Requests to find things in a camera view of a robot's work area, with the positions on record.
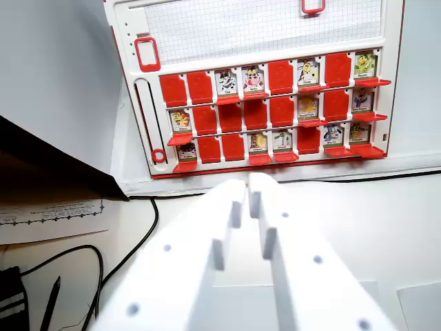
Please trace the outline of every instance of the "cartoon character picture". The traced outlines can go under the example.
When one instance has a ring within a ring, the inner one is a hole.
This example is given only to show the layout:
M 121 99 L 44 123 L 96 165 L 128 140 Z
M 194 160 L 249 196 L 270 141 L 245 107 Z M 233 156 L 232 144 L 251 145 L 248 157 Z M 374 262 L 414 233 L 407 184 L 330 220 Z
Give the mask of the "cartoon character picture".
M 196 158 L 196 146 L 194 143 L 186 143 L 185 145 L 177 146 L 179 161 L 195 161 Z
M 336 147 L 343 145 L 343 128 L 332 124 L 331 126 L 325 126 L 326 133 L 323 136 L 323 147 Z
M 287 130 L 273 132 L 273 152 L 292 151 L 292 135 Z
M 354 78 L 375 76 L 377 56 L 371 53 L 356 54 Z
M 267 136 L 261 133 L 248 135 L 248 146 L 250 154 L 261 154 L 268 151 Z
M 349 144 L 369 143 L 371 126 L 368 123 L 352 123 L 349 131 Z
M 218 95 L 237 94 L 236 75 L 231 70 L 219 70 L 214 72 Z
M 352 112 L 370 112 L 372 110 L 372 92 L 366 88 L 354 90 Z
M 313 59 L 298 62 L 297 79 L 299 86 L 318 84 L 318 63 Z
M 170 112 L 174 132 L 191 132 L 190 116 L 182 109 Z
M 243 73 L 243 92 L 253 93 L 264 90 L 263 72 L 257 66 L 245 67 Z
M 318 100 L 313 97 L 303 97 L 298 100 L 298 119 L 318 118 Z

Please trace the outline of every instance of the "white table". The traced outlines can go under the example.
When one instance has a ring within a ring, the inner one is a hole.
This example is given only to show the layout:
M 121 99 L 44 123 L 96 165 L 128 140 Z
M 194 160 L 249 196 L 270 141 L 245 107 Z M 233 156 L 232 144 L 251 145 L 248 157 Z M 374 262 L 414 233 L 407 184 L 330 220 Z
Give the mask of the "white table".
M 284 184 L 310 194 L 313 183 Z M 324 236 L 359 281 L 377 281 L 382 305 L 405 331 L 406 323 L 396 290 L 441 281 L 441 217 L 438 213 L 441 174 L 362 183 L 329 184 L 299 205 L 299 217 L 317 221 Z M 197 197 L 157 200 L 161 231 Z M 0 268 L 19 265 L 23 270 L 62 250 L 90 243 L 103 253 L 105 274 L 113 268 L 152 225 L 154 211 L 148 199 L 120 202 L 119 217 L 111 230 L 43 243 L 12 245 Z M 269 263 L 259 255 L 258 226 L 245 218 L 233 233 L 227 269 L 215 285 L 272 284 Z M 106 285 L 101 307 L 111 295 L 127 265 Z M 77 324 L 88 310 L 96 290 L 98 264 L 92 251 L 69 254 L 23 278 L 28 292 L 31 330 L 39 330 L 52 285 L 61 276 L 61 290 L 51 330 Z M 80 327 L 68 330 L 80 330 Z

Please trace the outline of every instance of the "wire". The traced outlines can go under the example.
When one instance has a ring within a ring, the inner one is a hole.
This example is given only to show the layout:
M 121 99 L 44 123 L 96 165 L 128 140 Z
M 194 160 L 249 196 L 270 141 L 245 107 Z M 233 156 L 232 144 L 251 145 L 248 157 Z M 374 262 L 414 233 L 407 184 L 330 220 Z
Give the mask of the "wire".
M 20 274 L 21 277 L 26 276 L 27 274 L 30 274 L 42 267 L 44 267 L 45 265 L 51 263 L 52 261 L 66 255 L 69 254 L 71 252 L 75 252 L 77 250 L 85 250 L 85 249 L 91 249 L 93 251 L 95 251 L 97 257 L 98 257 L 98 262 L 99 262 L 99 280 L 98 280 L 98 288 L 96 289 L 96 294 L 98 295 L 98 303 L 99 303 L 99 296 L 101 294 L 101 288 L 102 288 L 102 284 L 103 284 L 103 256 L 101 255 L 101 252 L 99 251 L 98 248 L 96 248 L 93 245 L 81 245 L 81 246 L 77 246 L 77 247 L 73 247 L 70 248 L 69 250 L 65 250 L 64 252 L 61 252 L 57 255 L 54 255 L 53 257 L 51 257 L 50 259 L 47 259 L 46 261 L 44 261 L 43 263 L 40 263 L 39 265 L 33 267 L 32 269 L 29 269 L 27 271 L 24 271 Z M 99 305 L 97 304 L 95 307 L 95 316 L 98 316 L 99 313 Z
M 113 268 L 113 270 L 111 272 L 109 272 L 109 274 L 104 278 L 103 286 L 109 281 L 110 277 L 112 277 L 119 269 L 121 269 L 121 267 L 124 265 L 124 263 L 127 262 L 127 260 L 130 259 L 130 257 L 132 257 L 132 255 L 145 243 L 145 241 L 150 237 L 150 235 L 153 233 L 154 229 L 156 228 L 156 225 L 158 224 L 158 221 L 159 221 L 159 210 L 158 210 L 158 206 L 156 205 L 154 198 L 151 197 L 150 201 L 152 202 L 152 206 L 154 209 L 154 220 L 153 220 L 152 226 L 150 227 L 148 232 L 145 234 L 145 236 L 141 239 L 141 241 L 139 241 L 139 243 L 129 252 L 129 254 L 127 254 L 124 257 L 124 259 L 122 259 L 121 262 L 115 268 Z M 92 301 L 92 305 L 90 306 L 88 315 L 85 318 L 85 321 L 84 321 L 83 327 L 81 328 L 81 331 L 86 331 L 86 329 L 88 328 L 90 319 L 92 318 L 92 312 L 94 311 L 93 308 L 95 305 L 99 305 L 98 292 L 95 294 L 95 297 Z

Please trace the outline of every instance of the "red plastic frame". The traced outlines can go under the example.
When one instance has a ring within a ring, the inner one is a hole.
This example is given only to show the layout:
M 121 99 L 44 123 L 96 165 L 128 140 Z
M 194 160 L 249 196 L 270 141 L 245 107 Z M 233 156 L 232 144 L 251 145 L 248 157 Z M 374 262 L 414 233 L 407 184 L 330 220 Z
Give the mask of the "red plastic frame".
M 156 58 L 155 64 L 143 64 L 143 62 L 141 60 L 141 55 L 139 54 L 139 50 L 138 50 L 138 44 L 139 43 L 147 43 L 147 42 L 153 43 L 154 56 Z M 146 38 L 136 39 L 135 40 L 135 49 L 136 49 L 136 55 L 138 55 L 139 67 L 141 68 L 142 72 L 159 71 L 161 69 L 161 62 L 159 61 L 158 48 L 156 47 L 156 40 L 154 40 L 154 38 L 146 37 Z
M 318 14 L 319 12 L 322 12 L 325 9 L 325 7 L 326 7 L 325 0 L 322 0 L 322 8 L 306 9 L 305 0 L 302 0 L 302 11 L 308 15 Z

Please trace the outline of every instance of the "red flap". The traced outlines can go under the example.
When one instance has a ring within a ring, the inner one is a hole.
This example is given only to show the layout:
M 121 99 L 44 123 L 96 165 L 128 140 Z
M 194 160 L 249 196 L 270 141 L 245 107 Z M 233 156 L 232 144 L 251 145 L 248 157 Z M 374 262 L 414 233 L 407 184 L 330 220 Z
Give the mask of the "red flap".
M 294 154 L 294 152 L 275 152 L 274 159 L 277 162 L 294 162 L 298 160 L 298 155 Z
M 199 135 L 216 134 L 216 112 L 210 106 L 193 108 L 194 126 Z
M 289 97 L 271 98 L 269 100 L 269 117 L 273 128 L 292 126 L 294 107 L 294 101 Z
M 173 172 L 193 171 L 196 169 L 197 165 L 198 161 L 179 162 L 179 164 L 173 169 Z
M 352 119 L 362 122 L 382 121 L 387 119 L 386 115 L 376 114 L 375 112 L 362 112 L 360 114 L 352 114 Z
M 330 88 L 348 86 L 351 78 L 351 58 L 347 53 L 328 54 L 326 56 L 326 84 Z
M 212 79 L 205 71 L 187 74 L 187 82 L 194 105 L 213 102 Z
M 244 95 L 245 100 L 263 99 L 268 97 L 268 93 L 248 93 Z
M 219 106 L 219 121 L 222 132 L 242 130 L 242 110 L 239 105 L 232 103 Z
M 253 166 L 263 166 L 264 164 L 270 164 L 271 162 L 271 157 L 269 157 L 268 154 L 254 154 L 249 156 L 249 164 Z
M 168 146 L 180 146 L 186 143 L 191 143 L 193 139 L 193 134 L 189 133 L 175 133 L 173 137 L 168 142 Z
M 226 134 L 222 136 L 222 147 L 226 161 L 237 161 L 245 158 L 243 138 L 239 134 Z
M 356 79 L 356 86 L 362 86 L 364 88 L 374 88 L 376 86 L 389 85 L 390 83 L 392 82 L 387 81 L 386 79 L 378 79 L 378 77 Z
M 230 97 L 219 97 L 218 96 L 218 102 L 217 105 L 227 105 L 229 103 L 238 103 L 240 101 L 239 96 L 233 95 Z
M 297 148 L 299 154 L 318 153 L 320 148 L 320 131 L 316 128 L 297 128 Z
M 203 137 L 198 139 L 199 154 L 202 163 L 221 162 L 221 147 L 215 137 Z
M 315 128 L 317 126 L 327 125 L 328 121 L 322 121 L 321 119 L 307 119 L 304 121 L 299 121 L 298 123 L 304 128 Z
M 306 88 L 299 88 L 298 91 L 299 92 L 320 92 L 321 90 L 324 90 L 326 88 L 329 88 L 329 86 L 328 85 L 325 85 L 325 86 L 316 85 L 316 86 L 307 86 Z
M 267 128 L 267 105 L 263 100 L 244 101 L 243 107 L 248 130 Z
M 268 63 L 269 89 L 271 94 L 292 93 L 293 67 L 288 60 Z
M 325 154 L 330 157 L 351 157 L 353 153 L 344 146 L 325 148 Z
M 347 119 L 349 95 L 345 90 L 325 92 L 324 114 L 327 121 L 344 121 Z
M 187 93 L 185 83 L 178 74 L 159 77 L 161 90 L 167 107 L 178 107 L 187 105 Z
M 351 152 L 366 159 L 378 159 L 380 157 L 385 157 L 383 150 L 373 147 L 370 143 L 351 145 Z

